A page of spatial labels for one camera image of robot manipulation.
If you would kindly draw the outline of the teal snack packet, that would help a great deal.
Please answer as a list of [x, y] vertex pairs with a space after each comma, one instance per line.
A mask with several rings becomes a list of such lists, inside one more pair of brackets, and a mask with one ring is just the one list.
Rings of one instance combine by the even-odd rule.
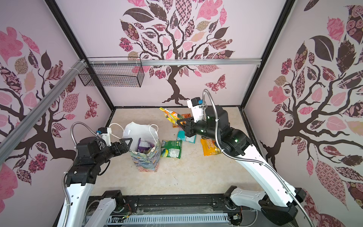
[[189, 143], [195, 143], [196, 135], [188, 137], [188, 136], [185, 135], [184, 131], [178, 131], [177, 140], [178, 141], [185, 141], [185, 142], [189, 142]]

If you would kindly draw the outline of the orange mango snack bag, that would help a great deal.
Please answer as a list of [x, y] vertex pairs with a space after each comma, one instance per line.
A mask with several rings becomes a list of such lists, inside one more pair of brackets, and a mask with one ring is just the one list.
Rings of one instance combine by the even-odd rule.
[[175, 111], [162, 107], [160, 107], [159, 110], [161, 110], [165, 115], [166, 119], [173, 124], [173, 127], [175, 128], [180, 127], [177, 121], [183, 119], [183, 116], [181, 114], [178, 114]]

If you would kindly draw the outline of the purple Fox's candy bag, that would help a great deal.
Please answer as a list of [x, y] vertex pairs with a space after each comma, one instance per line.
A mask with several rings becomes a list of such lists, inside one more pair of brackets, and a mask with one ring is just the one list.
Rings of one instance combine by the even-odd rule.
[[149, 153], [154, 148], [154, 144], [139, 138], [137, 152], [142, 154]]

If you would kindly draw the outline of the patterned paper gift bag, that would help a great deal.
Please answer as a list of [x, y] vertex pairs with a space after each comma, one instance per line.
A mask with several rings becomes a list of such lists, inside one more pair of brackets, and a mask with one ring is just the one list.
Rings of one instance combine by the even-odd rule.
[[123, 139], [132, 139], [129, 153], [137, 169], [140, 172], [156, 172], [161, 158], [159, 127], [131, 122], [121, 129]]

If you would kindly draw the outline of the green white snack bag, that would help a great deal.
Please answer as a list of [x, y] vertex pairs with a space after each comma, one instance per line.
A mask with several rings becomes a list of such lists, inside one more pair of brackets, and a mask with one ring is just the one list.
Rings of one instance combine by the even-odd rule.
[[161, 157], [164, 158], [181, 158], [181, 152], [182, 152], [182, 141], [162, 141], [161, 146]]

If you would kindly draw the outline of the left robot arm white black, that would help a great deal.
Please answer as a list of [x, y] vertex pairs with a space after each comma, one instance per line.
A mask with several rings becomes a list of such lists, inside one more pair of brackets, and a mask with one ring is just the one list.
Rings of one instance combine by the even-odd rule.
[[76, 157], [72, 166], [63, 174], [62, 190], [65, 201], [62, 206], [57, 225], [59, 227], [82, 227], [89, 204], [90, 194], [95, 186], [97, 177], [105, 173], [101, 169], [104, 164], [110, 164], [114, 157], [129, 152], [131, 138], [111, 142], [111, 129], [101, 127], [93, 131], [92, 137], [77, 142], [74, 135], [76, 125], [86, 126], [85, 123], [75, 122], [71, 125], [71, 138], [76, 149]]

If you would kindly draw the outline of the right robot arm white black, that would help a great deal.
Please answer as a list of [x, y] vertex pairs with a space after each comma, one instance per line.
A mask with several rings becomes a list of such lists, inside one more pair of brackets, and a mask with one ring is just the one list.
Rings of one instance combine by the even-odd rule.
[[216, 147], [243, 166], [263, 189], [254, 192], [230, 187], [226, 193], [228, 208], [252, 208], [278, 226], [291, 224], [301, 210], [310, 226], [314, 226], [302, 206], [306, 192], [284, 180], [262, 157], [252, 140], [243, 131], [231, 127], [228, 112], [215, 104], [207, 89], [203, 90], [202, 97], [189, 99], [187, 106], [192, 116], [177, 120], [185, 135], [213, 139]]

